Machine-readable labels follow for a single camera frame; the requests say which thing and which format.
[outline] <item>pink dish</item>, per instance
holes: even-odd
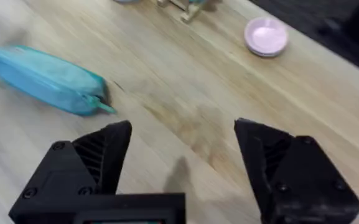
[[[244,31],[247,47],[263,57],[280,54],[287,45],[286,26],[277,19],[260,17],[251,20]]]

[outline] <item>wooden stand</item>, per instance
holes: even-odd
[[[188,24],[209,1],[210,0],[204,0],[202,2],[196,3],[190,2],[189,0],[157,0],[157,5],[164,7],[168,4],[168,2],[175,4],[184,11],[180,18],[184,23]]]

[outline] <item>screw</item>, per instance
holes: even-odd
[[[64,142],[56,142],[55,144],[53,144],[52,149],[53,150],[61,150],[65,147],[65,143]]]
[[[347,188],[347,186],[345,185],[344,181],[343,180],[336,180],[334,182],[334,187],[337,189],[337,190],[345,190]]]
[[[312,142],[313,142],[313,139],[312,139],[311,137],[306,136],[306,137],[304,138],[304,143],[305,143],[305,144],[312,144]]]
[[[278,191],[280,192],[286,192],[289,190],[289,186],[287,186],[286,184],[283,183],[278,183],[276,184],[276,188],[278,189]]]
[[[32,198],[33,196],[35,196],[37,194],[37,189],[35,187],[31,187],[31,188],[28,188],[26,189],[23,194],[22,194],[22,197],[24,199],[30,199]]]
[[[79,195],[90,195],[92,194],[92,188],[91,187],[82,187],[79,191],[78,191]]]

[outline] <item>wood grain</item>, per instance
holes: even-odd
[[[190,24],[170,4],[29,1],[23,43],[106,79],[117,115],[79,117],[0,83],[0,223],[49,146],[128,119],[120,193],[187,193],[189,223],[259,223],[233,132],[238,117],[315,137],[359,196],[359,69],[289,27],[278,58],[251,54],[267,13],[223,1]]]

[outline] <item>blue pencil case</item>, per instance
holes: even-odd
[[[52,106],[79,115],[99,108],[115,110],[106,101],[104,79],[84,68],[32,48],[0,48],[0,78]]]

